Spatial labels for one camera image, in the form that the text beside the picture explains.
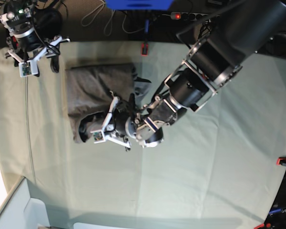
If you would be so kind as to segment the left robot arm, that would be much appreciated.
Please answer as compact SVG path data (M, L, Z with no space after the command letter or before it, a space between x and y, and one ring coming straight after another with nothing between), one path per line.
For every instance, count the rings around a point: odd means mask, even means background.
M196 21L215 19L214 28L199 38L181 64L155 91L150 103L137 107L117 94L101 126L94 127L94 143L107 141L131 149L130 138L143 148L163 141L163 127L173 125L188 109L198 112L242 69L286 23L286 0L233 0Z

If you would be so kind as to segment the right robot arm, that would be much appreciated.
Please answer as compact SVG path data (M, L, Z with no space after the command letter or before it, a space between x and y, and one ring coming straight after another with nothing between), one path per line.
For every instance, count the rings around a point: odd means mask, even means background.
M37 0L10 0L4 4L0 23L7 30L9 49L5 57L14 60L20 77L38 77L38 61L43 57L50 60L52 72L59 72L60 44L69 42L60 34L63 17L56 5L62 3L53 0L43 9Z

